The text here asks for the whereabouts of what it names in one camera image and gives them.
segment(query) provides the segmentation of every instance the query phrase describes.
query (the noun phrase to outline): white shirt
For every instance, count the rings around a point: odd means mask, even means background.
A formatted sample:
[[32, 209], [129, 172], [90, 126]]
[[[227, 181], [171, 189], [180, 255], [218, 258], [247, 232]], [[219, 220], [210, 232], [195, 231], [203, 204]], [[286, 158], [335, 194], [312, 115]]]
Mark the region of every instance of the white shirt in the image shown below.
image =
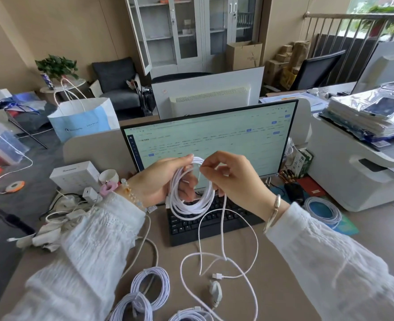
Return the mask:
[[[29, 278], [26, 294], [3, 320], [103, 320], [144, 219], [136, 206], [109, 194], [62, 239], [57, 259]], [[266, 235], [323, 320], [394, 320], [394, 277], [352, 238], [296, 203]]]

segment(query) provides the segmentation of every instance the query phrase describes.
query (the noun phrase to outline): printer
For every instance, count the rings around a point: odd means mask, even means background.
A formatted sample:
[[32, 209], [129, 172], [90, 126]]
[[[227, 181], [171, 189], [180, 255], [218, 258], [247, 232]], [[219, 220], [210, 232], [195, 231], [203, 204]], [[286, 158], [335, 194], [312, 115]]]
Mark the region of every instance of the printer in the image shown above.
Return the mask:
[[308, 173], [341, 206], [358, 212], [394, 201], [394, 140], [372, 147], [317, 114], [311, 128]]

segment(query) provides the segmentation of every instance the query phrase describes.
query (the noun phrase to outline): wall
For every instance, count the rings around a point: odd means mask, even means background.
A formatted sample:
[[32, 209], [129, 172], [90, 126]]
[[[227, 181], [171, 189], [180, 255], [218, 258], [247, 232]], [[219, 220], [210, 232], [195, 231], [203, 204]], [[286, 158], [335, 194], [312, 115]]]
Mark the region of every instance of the wall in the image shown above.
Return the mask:
[[307, 11], [345, 13], [349, 3], [350, 0], [264, 0], [265, 18], [261, 20], [259, 34], [263, 43], [261, 64], [272, 59], [280, 46], [305, 38], [307, 25], [303, 25], [303, 15]]
[[0, 0], [0, 88], [43, 86], [34, 59], [49, 53], [76, 59], [90, 81], [92, 62], [132, 56], [142, 71], [125, 0]]

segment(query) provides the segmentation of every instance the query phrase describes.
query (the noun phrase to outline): armchair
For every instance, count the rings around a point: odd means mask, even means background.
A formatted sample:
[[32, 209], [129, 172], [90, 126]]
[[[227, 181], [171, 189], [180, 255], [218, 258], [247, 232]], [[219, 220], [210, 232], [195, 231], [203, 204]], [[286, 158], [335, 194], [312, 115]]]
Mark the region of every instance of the armchair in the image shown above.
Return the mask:
[[[114, 110], [137, 109], [141, 106], [140, 79], [136, 73], [131, 57], [110, 62], [92, 63], [97, 80], [90, 86], [95, 97], [111, 99]], [[135, 90], [127, 85], [127, 81], [134, 80]]]

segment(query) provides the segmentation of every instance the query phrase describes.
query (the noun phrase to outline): monitor screen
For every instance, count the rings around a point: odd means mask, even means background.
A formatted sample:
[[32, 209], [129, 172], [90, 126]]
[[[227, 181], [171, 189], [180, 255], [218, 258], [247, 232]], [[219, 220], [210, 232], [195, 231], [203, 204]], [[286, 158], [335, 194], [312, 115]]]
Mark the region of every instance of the monitor screen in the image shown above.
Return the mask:
[[[298, 100], [280, 101], [122, 127], [137, 171], [189, 153], [242, 154], [260, 176], [279, 172]], [[204, 178], [196, 188], [207, 185]]]

